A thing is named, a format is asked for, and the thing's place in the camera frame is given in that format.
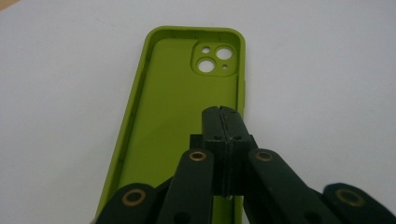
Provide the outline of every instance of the silicone phone case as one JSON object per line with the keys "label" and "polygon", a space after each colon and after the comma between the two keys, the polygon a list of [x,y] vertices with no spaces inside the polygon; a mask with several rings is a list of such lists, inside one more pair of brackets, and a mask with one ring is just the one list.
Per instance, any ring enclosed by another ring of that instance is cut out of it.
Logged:
{"label": "silicone phone case", "polygon": [[[245,40],[235,30],[163,26],[151,31],[98,212],[122,186],[157,187],[171,177],[189,149],[190,134],[201,133],[204,109],[225,105],[243,115],[244,67]],[[240,198],[215,198],[213,223],[240,223],[241,211]]]}

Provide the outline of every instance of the phone case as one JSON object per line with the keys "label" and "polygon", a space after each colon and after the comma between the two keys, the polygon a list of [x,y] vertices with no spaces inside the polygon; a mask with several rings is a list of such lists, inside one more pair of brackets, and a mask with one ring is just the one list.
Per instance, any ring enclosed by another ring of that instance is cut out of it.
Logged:
{"label": "phone case", "polygon": [[[227,28],[163,26],[145,41],[99,202],[131,183],[171,177],[201,113],[225,105],[243,115],[245,40]],[[240,223],[241,199],[215,198],[213,223]]]}

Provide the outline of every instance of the brass ring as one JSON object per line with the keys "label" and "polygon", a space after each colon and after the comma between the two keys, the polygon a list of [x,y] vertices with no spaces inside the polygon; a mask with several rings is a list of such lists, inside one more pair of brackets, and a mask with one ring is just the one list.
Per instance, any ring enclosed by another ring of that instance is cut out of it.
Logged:
{"label": "brass ring", "polygon": [[[140,197],[137,200],[128,199],[128,197],[131,194],[136,194],[136,193],[140,195]],[[143,201],[145,201],[145,199],[146,199],[146,192],[143,191],[142,189],[131,189],[122,196],[122,202],[126,206],[137,206],[141,204]]]}
{"label": "brass ring", "polygon": [[350,189],[339,189],[335,192],[335,194],[341,202],[347,203],[351,206],[360,207],[365,204],[364,199],[358,193]]}
{"label": "brass ring", "polygon": [[258,151],[256,153],[256,158],[257,158],[257,160],[260,160],[260,161],[271,161],[273,159],[273,156],[269,152]]}
{"label": "brass ring", "polygon": [[194,151],[190,153],[190,160],[192,161],[204,161],[206,159],[206,154],[202,151]]}

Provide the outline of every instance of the green phone case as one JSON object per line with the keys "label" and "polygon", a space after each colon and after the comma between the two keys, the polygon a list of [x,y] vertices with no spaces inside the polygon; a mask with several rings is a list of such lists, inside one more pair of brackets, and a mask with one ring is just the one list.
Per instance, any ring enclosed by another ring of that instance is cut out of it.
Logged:
{"label": "green phone case", "polygon": [[[220,55],[224,50],[230,58]],[[206,70],[205,63],[211,65]],[[225,105],[243,115],[244,69],[245,40],[235,30],[163,26],[151,31],[98,212],[125,185],[157,187],[171,177],[181,154],[189,149],[190,134],[202,132],[204,109]],[[215,198],[213,223],[240,223],[241,214],[240,198]]]}

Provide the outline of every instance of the white surface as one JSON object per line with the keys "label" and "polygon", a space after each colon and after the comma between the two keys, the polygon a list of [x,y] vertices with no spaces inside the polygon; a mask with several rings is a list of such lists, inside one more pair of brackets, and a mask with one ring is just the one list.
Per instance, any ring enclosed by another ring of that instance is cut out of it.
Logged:
{"label": "white surface", "polygon": [[146,34],[231,27],[245,118],[313,189],[396,213],[394,1],[21,1],[0,11],[0,223],[93,218]]}

